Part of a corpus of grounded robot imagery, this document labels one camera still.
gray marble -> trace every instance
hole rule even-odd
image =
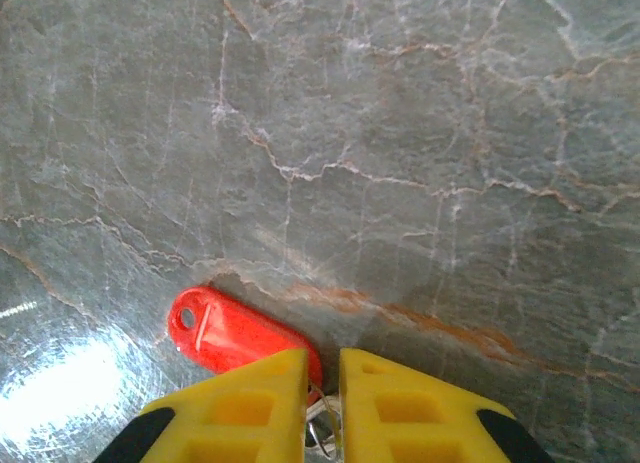
[[[0,460],[208,376],[210,282],[640,461],[640,0],[0,0]]]

plastic key tag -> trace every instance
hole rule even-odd
[[[322,388],[320,357],[300,333],[208,286],[183,291],[169,312],[178,350],[214,373],[224,373],[282,350],[309,351],[309,378]]]

black rubber tip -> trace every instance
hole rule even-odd
[[[493,410],[478,410],[477,415],[511,463],[554,463],[517,420]]]
[[[167,407],[134,418],[94,463],[140,463],[175,415]]]

red key tag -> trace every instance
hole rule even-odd
[[[305,348],[309,378],[322,388],[320,357],[304,336],[208,286],[178,295],[169,312],[169,335],[180,352],[214,373]]]

key tag hole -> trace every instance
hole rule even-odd
[[[196,326],[196,315],[191,308],[183,308],[178,315],[178,321],[184,330],[192,330]]]

